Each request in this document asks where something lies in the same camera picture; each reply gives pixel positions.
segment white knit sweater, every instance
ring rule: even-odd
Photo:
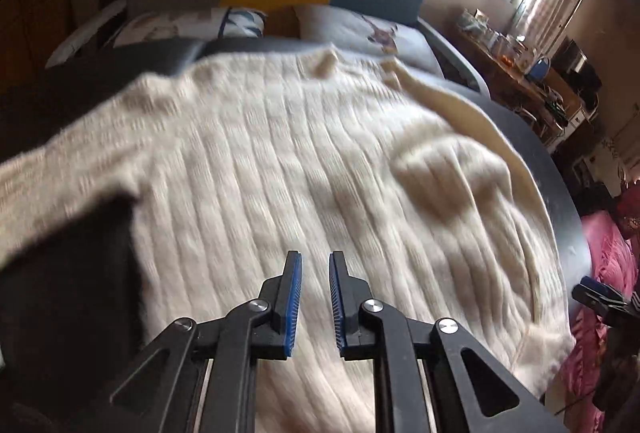
[[[0,167],[0,266],[122,191],[139,200],[149,339],[225,315],[303,254],[293,359],[261,364],[257,431],[374,429],[370,365],[335,347],[333,249],[408,317],[460,321],[535,394],[573,345],[526,165],[476,107],[397,60],[235,54],[141,76]]]

